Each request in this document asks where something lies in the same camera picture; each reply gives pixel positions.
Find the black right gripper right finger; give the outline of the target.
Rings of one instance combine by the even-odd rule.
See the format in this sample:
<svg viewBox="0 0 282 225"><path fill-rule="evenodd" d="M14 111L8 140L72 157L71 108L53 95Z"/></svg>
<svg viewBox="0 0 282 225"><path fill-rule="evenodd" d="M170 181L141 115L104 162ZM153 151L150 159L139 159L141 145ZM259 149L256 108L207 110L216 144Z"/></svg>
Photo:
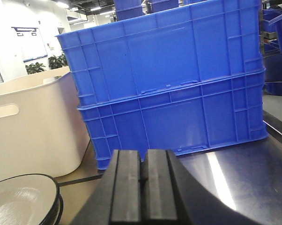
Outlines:
<svg viewBox="0 0 282 225"><path fill-rule="evenodd" d="M202 186L169 150L144 159L144 220L148 225L254 225Z"/></svg>

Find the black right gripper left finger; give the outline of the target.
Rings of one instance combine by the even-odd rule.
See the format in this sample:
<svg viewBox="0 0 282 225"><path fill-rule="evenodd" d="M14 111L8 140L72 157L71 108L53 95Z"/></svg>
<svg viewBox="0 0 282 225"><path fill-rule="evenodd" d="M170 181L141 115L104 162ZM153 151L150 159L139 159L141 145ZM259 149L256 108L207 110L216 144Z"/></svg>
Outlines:
<svg viewBox="0 0 282 225"><path fill-rule="evenodd" d="M140 188L138 151L115 150L109 167L71 224L141 224Z"/></svg>

